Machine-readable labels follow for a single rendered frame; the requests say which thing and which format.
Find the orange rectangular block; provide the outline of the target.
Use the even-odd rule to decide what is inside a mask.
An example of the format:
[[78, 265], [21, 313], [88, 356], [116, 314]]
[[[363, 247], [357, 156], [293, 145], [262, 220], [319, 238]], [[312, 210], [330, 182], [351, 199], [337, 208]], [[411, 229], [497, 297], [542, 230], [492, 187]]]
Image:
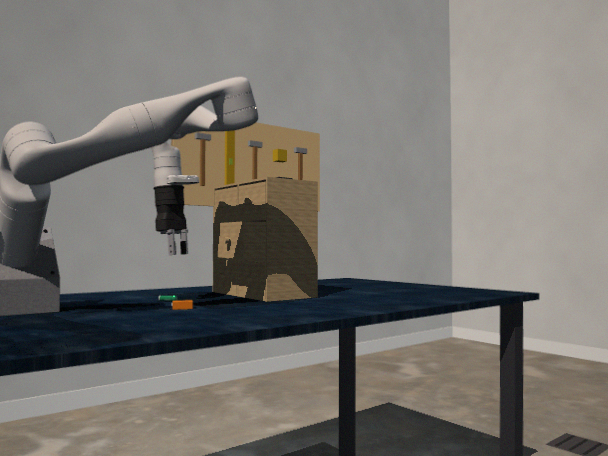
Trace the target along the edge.
[[173, 301], [171, 304], [172, 309], [193, 309], [193, 301], [192, 300], [180, 300]]

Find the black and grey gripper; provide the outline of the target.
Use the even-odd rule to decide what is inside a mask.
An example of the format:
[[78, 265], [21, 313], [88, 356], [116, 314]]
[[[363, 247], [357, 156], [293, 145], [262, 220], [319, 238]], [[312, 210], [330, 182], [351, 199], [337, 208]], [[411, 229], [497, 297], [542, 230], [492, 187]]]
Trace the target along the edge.
[[174, 234], [179, 233], [181, 255], [188, 254], [183, 185], [197, 183], [199, 183], [197, 175], [182, 175], [179, 167], [159, 167], [154, 170], [156, 231], [160, 231], [160, 234], [168, 233], [169, 255], [176, 255]]

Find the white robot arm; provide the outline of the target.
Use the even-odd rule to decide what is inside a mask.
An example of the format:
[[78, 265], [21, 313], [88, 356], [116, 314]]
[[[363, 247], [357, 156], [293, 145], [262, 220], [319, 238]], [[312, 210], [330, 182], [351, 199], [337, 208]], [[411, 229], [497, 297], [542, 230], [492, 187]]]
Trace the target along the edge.
[[[216, 114], [200, 106], [210, 99]], [[42, 124], [14, 126], [4, 137], [0, 159], [0, 264], [17, 268], [36, 259], [49, 182], [148, 148], [154, 170], [181, 168], [180, 151], [168, 139], [249, 127], [258, 120], [255, 105], [248, 79], [235, 77], [120, 108], [85, 135], [61, 143]]]

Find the small wooden chest of drawers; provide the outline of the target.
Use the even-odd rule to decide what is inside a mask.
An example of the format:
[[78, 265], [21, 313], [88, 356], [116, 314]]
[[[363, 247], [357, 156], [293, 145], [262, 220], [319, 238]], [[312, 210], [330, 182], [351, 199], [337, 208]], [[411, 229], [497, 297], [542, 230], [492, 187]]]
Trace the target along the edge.
[[[239, 219], [239, 186], [266, 182], [266, 218]], [[215, 190], [237, 187], [237, 220], [214, 221]], [[266, 222], [266, 258], [237, 259], [237, 294], [214, 290], [214, 225]], [[266, 261], [266, 299], [238, 294], [239, 261]], [[318, 182], [264, 177], [213, 187], [213, 292], [261, 301], [318, 297]]]

